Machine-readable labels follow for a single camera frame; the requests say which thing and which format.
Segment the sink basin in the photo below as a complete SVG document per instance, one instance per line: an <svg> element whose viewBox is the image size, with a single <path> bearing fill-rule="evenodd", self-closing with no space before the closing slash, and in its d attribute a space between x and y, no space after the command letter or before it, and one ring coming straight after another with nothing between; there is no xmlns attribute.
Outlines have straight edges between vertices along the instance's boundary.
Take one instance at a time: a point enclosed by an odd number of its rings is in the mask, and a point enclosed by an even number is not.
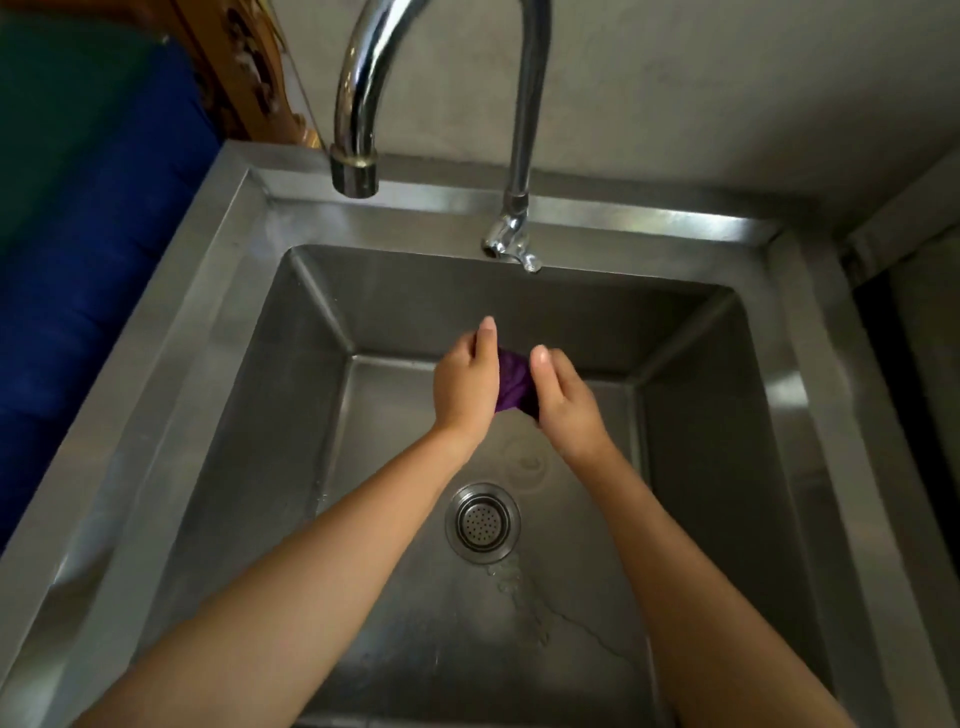
<svg viewBox="0 0 960 728"><path fill-rule="evenodd" d="M436 361L492 314L505 348L570 355L666 509L858 723L943 724L955 580L833 249L767 245L780 225L742 201L542 175L531 276L480 251L502 172L382 161L357 203L320 155L227 145L0 558L0 723L69 724L422 435ZM300 717L671 722L607 528L516 410Z"/></svg>
<svg viewBox="0 0 960 728"><path fill-rule="evenodd" d="M689 282L291 250L187 508L146 643L422 435L433 422L434 362L491 313L502 346L528 352L545 341L569 353L623 453L821 668L763 386L734 299ZM645 375L651 356L717 301L728 303L709 327ZM518 510L516 546L492 564L458 555L445 531L454 494L476 483L503 488ZM643 625L604 521L536 423L513 410L494 418L453 478L307 715L311 725L376 716L628 726L652 723L655 702Z"/></svg>

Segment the drain strainer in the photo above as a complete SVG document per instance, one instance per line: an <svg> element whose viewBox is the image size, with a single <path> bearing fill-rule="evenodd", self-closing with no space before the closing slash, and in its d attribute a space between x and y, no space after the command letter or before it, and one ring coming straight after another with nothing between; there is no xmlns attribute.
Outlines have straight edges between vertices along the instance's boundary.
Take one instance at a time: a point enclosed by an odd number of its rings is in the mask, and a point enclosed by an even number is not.
<svg viewBox="0 0 960 728"><path fill-rule="evenodd" d="M520 512L498 485L461 488L446 509L446 539L473 564L499 561L513 550L519 536Z"/></svg>

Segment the blue cloth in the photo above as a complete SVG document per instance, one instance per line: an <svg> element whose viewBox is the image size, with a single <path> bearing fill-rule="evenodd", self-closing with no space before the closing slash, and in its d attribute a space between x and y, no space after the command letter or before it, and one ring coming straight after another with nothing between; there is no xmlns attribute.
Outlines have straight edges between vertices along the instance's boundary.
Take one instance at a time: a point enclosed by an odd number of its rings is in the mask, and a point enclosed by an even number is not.
<svg viewBox="0 0 960 728"><path fill-rule="evenodd" d="M189 58L158 45L115 133L0 257L0 548L219 148Z"/></svg>

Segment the sink rim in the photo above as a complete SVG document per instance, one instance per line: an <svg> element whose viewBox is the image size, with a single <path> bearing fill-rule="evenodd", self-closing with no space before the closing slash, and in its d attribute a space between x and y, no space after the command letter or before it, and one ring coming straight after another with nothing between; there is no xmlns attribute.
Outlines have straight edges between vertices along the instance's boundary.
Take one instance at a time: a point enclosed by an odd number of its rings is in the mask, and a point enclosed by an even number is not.
<svg viewBox="0 0 960 728"><path fill-rule="evenodd" d="M417 174L429 174L431 163L418 165L414 165ZM447 175L448 166L444 167ZM36 617L41 610L54 609L70 577L89 573L97 562L107 559L103 578L91 584L76 632L63 646L64 652L69 650L69 660L58 689L45 698L48 719L72 719L123 671L133 655L236 369L286 251L320 240L324 245L485 260L478 242L482 232L473 235L472 226L481 220L485 226L489 211L495 211L499 202L492 199L482 175L462 165L457 171L463 177L461 186L441 186L411 181L416 174L402 163L396 169L399 172L391 180L390 166L385 166L382 198L347 201L333 192L325 157L316 152L237 142L225 145L0 558L0 599L5 605L0 680L6 680L15 667L24 643L40 639L44 620ZM863 561L869 557L863 550L868 545L851 536L856 523L845 522L833 501L811 503L811 472L822 475L816 484L818 492L826 489L837 494L838 488L829 476L826 458L808 462L802 456L803 444L813 438L819 445L823 433L833 431L836 423L817 417L808 407L778 404L772 394L771 385L800 376L795 342L803 341L818 355L837 360L829 340L804 339L804 333L789 324L790 317L801 316L827 327L823 305L816 299L790 296L787 287L788 275L816 280L812 258L804 257L810 244L782 235L789 239L778 240L775 247L787 253L780 255L780 267L771 272L768 251L756 245L769 241L782 226L770 227L762 217L736 218L741 231L749 232L741 236L747 245L717 244L703 239L704 235L709 238L705 233L701 239L663 233L663 225L669 227L671 220L684 222L683 230L699 225L702 232L716 217L712 213L629 205L622 200L541 199L531 233L541 241L538 254L546 266L709 283L737 295L768 387L780 465L794 499L835 688L857 705L882 704L876 693L886 694L888 687L893 694L916 688L918 681L900 671L888 669L886 686L882 680L879 685L872 682L869 675L864 678L853 669L848 648L832 638L851 625L862 632L867 617L872 639L906 644L916 675L930 674L931 666L924 661L932 654L930 636L916 605L911 609L909 603L899 602L905 609L899 616L909 625L905 637L896 637L896 625L878 616L882 604L877 600L888 591L884 580L909 584L901 560L884 563L879 573L870 573ZM326 227L285 230L282 220L268 214L274 201L309 204ZM411 223L417 227L411 225L390 239L365 238L364 221L377 214L415 215ZM469 241L464 240L465 225L471 230ZM584 229L593 231L588 246L583 243ZM791 256L793 249L800 253ZM816 384L808 381L806 386ZM125 458L125 487L135 490L137 499L129 513L118 514L110 483L114 491L119 489L111 480L116 478L111 468ZM865 485L869 491L870 484L862 482L845 483L843 488L860 488L862 495ZM838 497L843 495L841 489ZM832 509L830 517L841 526L841 539L848 540L846 550L829 556L843 562L841 577L853 574L858 583L843 583L827 555L809 547L825 528L820 519L824 508ZM100 537L98 542L91 528L105 514L114 519L115 529L110 539L104 542ZM899 554L889 522L881 518L871 527L890 553ZM866 598L858 589L864 590ZM840 603L832 594L836 590L840 590ZM909 602L912 594L907 596ZM861 659L869 662L877 657ZM931 690L927 692L933 694L931 699L939 700L937 686ZM4 691L0 691L0 705L3 701Z"/></svg>

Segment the faucet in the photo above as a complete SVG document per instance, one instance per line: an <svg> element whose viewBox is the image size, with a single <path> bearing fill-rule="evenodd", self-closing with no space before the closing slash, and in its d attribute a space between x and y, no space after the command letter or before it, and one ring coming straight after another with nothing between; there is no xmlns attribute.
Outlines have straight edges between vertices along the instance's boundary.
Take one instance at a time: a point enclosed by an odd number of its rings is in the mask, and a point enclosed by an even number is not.
<svg viewBox="0 0 960 728"><path fill-rule="evenodd" d="M340 72L334 143L330 148L333 186L347 197L376 194L376 149L373 125L376 107L394 60L396 48L429 0L368 0L357 19ZM523 49L516 89L514 144L510 173L500 216L483 240L490 257L519 262L528 273L540 269L529 252L526 229L530 206L530 159L537 136L543 76L550 52L551 0L519 0L523 18Z"/></svg>

